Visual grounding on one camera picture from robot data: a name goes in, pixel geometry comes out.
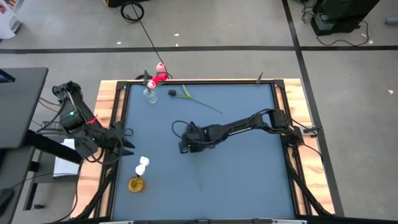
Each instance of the flower stem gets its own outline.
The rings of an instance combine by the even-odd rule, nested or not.
[[[205,104],[205,103],[202,103],[201,101],[198,101],[198,100],[196,100],[196,99],[194,99],[194,98],[190,98],[191,100],[193,100],[193,101],[195,101],[195,102],[197,102],[197,103],[200,103],[201,105],[203,105],[203,106],[207,106],[208,108],[210,108],[210,109],[213,109],[213,110],[215,110],[215,111],[218,111],[218,112],[220,112],[220,113],[223,113],[222,111],[219,111],[218,109],[216,109],[216,108],[213,108],[213,107],[211,107],[211,106],[209,106],[209,105],[207,105],[207,104]]]

